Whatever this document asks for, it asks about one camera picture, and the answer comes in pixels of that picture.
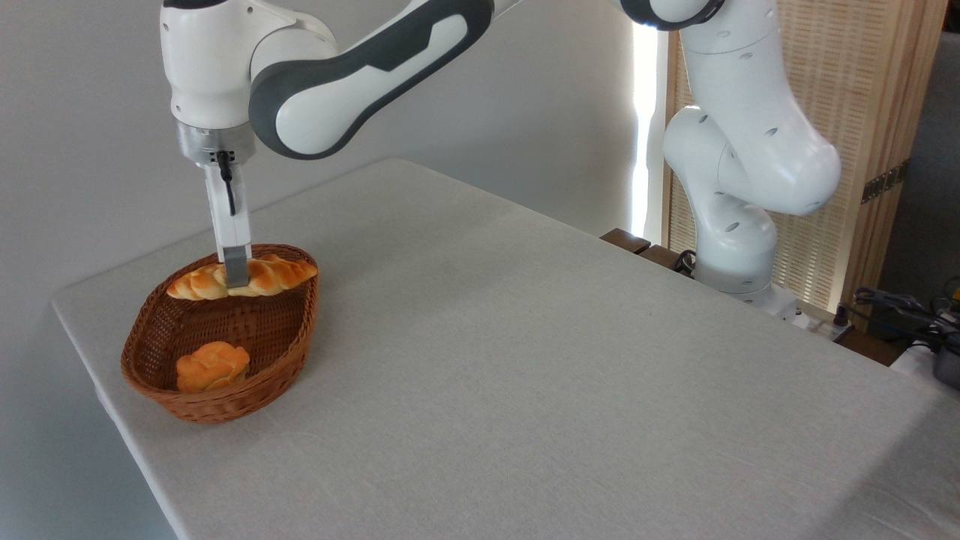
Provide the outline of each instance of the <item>black cable bundle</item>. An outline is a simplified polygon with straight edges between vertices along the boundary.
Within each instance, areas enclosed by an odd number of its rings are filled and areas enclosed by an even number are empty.
[[[944,283],[946,291],[951,282],[956,282],[960,276],[951,278]],[[876,306],[886,307],[887,313],[895,312],[907,321],[917,323],[917,328],[906,328],[905,326],[894,325],[888,321],[872,317],[866,313],[847,306],[852,313],[863,317],[887,331],[895,333],[897,339],[910,338],[914,343],[910,347],[924,346],[934,353],[940,353],[942,349],[947,349],[955,355],[960,355],[960,328],[957,327],[956,320],[950,316],[955,301],[952,295],[945,292],[944,298],[935,300],[948,300],[950,308],[945,314],[939,314],[935,310],[934,302],[930,303],[930,308],[924,307],[917,299],[906,294],[891,294],[871,287],[860,287],[854,293],[854,303],[858,306]]]

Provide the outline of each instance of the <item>bread roll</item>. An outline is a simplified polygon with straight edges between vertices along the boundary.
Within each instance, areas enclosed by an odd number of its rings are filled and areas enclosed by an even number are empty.
[[[247,376],[250,355],[243,347],[232,347],[226,341],[207,343],[193,355],[177,360],[177,389],[196,393],[224,388]]]
[[[227,268],[222,262],[208,264],[184,274],[167,287],[167,294],[180,300],[216,300],[227,296],[273,296],[317,275],[317,267],[305,260],[291,262],[270,254],[247,261],[250,283],[227,289]]]

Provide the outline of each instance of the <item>white tablecloth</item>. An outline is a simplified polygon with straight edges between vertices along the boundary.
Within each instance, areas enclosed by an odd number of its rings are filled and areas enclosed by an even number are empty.
[[[304,372],[248,417],[120,374],[211,233],[54,302],[181,538],[960,537],[960,404],[597,238],[399,160],[252,223],[323,280]]]

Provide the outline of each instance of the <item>wicker basket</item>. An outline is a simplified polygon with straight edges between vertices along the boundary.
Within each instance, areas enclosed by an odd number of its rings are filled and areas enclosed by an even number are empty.
[[[292,246],[259,244],[253,256],[276,254],[287,260],[316,261]],[[178,277],[217,261],[202,258],[154,289],[140,309],[124,347],[120,366],[137,392],[188,422],[215,424],[234,420],[269,404],[293,384],[303,369],[313,332],[319,276],[275,296],[193,302],[166,294]],[[250,354],[250,370],[241,382],[196,394],[177,390],[178,358],[211,341],[226,341]]]

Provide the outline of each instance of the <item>twisted bread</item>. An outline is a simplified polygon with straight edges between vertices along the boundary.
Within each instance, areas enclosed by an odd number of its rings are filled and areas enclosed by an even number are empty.
[[[216,300],[227,296],[273,296],[313,278],[318,270],[305,260],[291,262],[270,254],[247,261],[250,283],[227,288],[227,269],[221,262],[184,274],[167,287],[179,300]]]

